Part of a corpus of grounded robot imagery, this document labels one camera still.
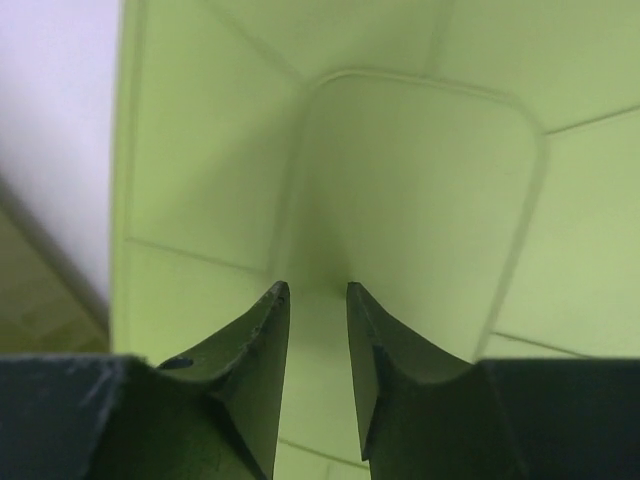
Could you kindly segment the olive green slotted basket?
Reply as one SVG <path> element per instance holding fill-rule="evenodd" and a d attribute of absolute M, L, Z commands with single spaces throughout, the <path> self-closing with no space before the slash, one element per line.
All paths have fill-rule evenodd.
<path fill-rule="evenodd" d="M 1 352 L 109 351 L 108 335 L 1 214 Z"/>

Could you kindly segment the lime green plastic basin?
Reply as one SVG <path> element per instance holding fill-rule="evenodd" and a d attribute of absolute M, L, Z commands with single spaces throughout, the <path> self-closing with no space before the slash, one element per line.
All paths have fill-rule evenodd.
<path fill-rule="evenodd" d="M 453 355 L 639 353 L 635 1 L 127 1 L 111 344 L 292 293 L 276 474 L 356 479 L 345 293 Z"/>

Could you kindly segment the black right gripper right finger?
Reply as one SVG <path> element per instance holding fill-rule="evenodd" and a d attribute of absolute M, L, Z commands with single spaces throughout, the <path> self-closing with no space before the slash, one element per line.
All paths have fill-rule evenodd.
<path fill-rule="evenodd" d="M 360 283 L 346 291 L 361 457 L 374 479 L 522 479 L 487 371 L 397 320 Z"/>

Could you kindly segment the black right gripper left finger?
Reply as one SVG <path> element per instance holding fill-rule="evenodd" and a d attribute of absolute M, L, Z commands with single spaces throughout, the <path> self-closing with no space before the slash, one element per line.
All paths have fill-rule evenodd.
<path fill-rule="evenodd" d="M 157 367 L 122 358 L 95 478 L 272 478 L 289 326 L 289 286 L 278 281 Z"/>

